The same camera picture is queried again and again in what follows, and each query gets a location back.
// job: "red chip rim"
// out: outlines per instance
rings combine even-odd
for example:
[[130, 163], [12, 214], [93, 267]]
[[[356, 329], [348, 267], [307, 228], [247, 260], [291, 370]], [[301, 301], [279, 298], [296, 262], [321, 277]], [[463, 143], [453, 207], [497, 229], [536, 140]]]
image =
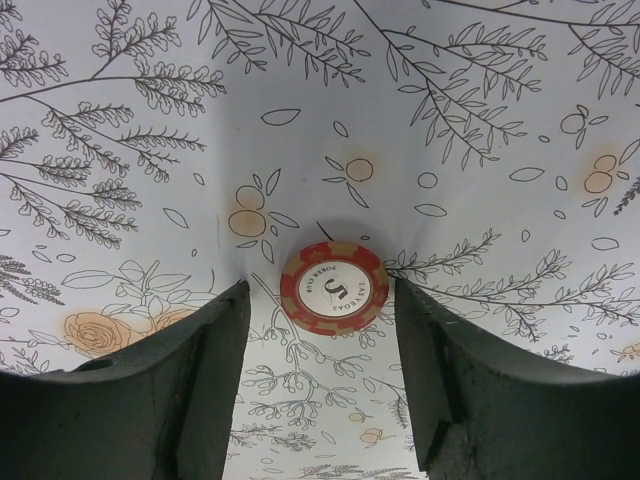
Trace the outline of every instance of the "red chip rim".
[[[299, 285], [304, 275], [328, 262], [343, 262], [357, 267], [369, 281], [368, 298], [352, 314], [322, 315], [311, 310], [300, 297]], [[378, 316], [388, 294], [389, 277], [380, 259], [366, 248], [347, 242], [324, 242], [304, 248], [289, 260], [280, 279], [281, 303], [285, 313], [296, 325], [318, 335], [338, 336], [363, 329]]]

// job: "red poker chip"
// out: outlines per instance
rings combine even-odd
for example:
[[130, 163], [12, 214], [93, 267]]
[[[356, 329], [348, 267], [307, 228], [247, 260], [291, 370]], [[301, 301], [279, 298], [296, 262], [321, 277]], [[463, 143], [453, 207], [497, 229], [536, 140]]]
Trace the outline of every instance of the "red poker chip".
[[346, 242], [312, 245], [294, 255], [280, 279], [282, 308], [318, 335], [345, 335], [369, 325], [389, 294], [387, 272], [372, 252]]

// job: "floral patterned fabric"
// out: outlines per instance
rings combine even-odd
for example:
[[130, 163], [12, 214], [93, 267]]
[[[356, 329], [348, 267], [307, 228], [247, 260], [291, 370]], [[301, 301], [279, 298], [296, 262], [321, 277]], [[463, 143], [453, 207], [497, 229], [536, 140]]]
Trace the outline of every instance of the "floral patterned fabric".
[[0, 30], [3, 370], [245, 278], [226, 478], [424, 478], [393, 299], [344, 338], [280, 307], [288, 256], [339, 239], [516, 345], [636, 373], [640, 3], [0, 0]]

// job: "orange flower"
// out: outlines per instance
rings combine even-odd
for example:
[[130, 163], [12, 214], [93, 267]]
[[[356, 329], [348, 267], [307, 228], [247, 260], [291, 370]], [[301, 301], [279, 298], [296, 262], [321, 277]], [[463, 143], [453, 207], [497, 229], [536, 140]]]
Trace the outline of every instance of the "orange flower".
[[127, 325], [95, 312], [69, 315], [64, 331], [68, 342], [93, 357], [116, 352], [132, 343]]
[[180, 308], [178, 310], [173, 310], [171, 312], [166, 312], [161, 315], [158, 315], [153, 319], [153, 323], [156, 326], [156, 332], [167, 328], [169, 325], [173, 325], [180, 320], [187, 318], [194, 311], [189, 308]]

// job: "white chip center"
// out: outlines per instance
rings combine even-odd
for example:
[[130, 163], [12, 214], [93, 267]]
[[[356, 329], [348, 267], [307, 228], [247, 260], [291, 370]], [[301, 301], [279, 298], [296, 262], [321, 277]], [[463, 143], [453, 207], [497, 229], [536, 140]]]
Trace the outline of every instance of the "white chip center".
[[371, 281], [357, 265], [324, 262], [313, 266], [298, 284], [305, 306], [325, 317], [353, 315], [364, 307], [371, 295]]

